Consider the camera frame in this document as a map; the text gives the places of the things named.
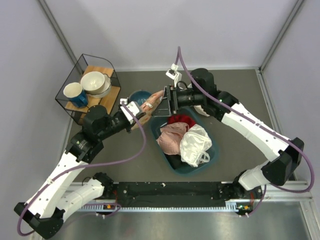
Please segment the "floral mesh laundry bag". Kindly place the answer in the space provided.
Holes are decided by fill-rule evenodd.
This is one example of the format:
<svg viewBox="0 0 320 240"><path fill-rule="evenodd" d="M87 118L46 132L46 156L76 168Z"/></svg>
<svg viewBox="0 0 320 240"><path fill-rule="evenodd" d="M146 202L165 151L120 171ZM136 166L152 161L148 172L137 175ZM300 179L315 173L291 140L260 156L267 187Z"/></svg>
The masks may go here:
<svg viewBox="0 0 320 240"><path fill-rule="evenodd" d="M145 115L139 119L139 123L142 126L151 119L153 111L160 104L163 96L164 90L157 91L151 94L151 96L142 105L140 105L141 110L145 113Z"/></svg>

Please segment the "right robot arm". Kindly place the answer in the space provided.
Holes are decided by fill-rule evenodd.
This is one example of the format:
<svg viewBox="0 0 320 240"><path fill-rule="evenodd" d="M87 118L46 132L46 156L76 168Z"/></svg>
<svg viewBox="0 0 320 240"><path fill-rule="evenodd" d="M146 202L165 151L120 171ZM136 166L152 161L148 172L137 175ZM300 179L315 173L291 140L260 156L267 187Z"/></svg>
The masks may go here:
<svg viewBox="0 0 320 240"><path fill-rule="evenodd" d="M265 156L263 164L242 171L234 179L232 190L237 197L245 198L254 188L266 184L283 188L304 156L305 144L300 138L285 137L254 117L236 97L219 90L213 74L205 68L188 73L191 87L185 89L179 87L182 75L177 65L165 74L173 84L165 86L160 98L165 106L158 111L173 116L182 107L201 106L207 115L237 131Z"/></svg>

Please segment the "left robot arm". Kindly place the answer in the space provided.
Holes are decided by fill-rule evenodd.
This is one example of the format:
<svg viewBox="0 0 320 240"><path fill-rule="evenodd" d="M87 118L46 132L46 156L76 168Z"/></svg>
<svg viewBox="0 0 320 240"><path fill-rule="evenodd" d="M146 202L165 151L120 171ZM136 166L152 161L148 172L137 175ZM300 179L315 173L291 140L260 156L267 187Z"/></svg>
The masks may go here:
<svg viewBox="0 0 320 240"><path fill-rule="evenodd" d="M44 239L53 237L67 219L93 199L109 198L114 187L108 177L99 173L89 182L64 195L75 178L86 168L101 167L93 159L103 149L103 140L122 130L130 132L134 125L146 134L140 118L145 115L135 102L122 102L119 110L110 116L104 106L90 107L83 119L80 132L74 135L61 155L60 161L41 188L26 202L14 207L18 214L17 233L21 237L38 233Z"/></svg>

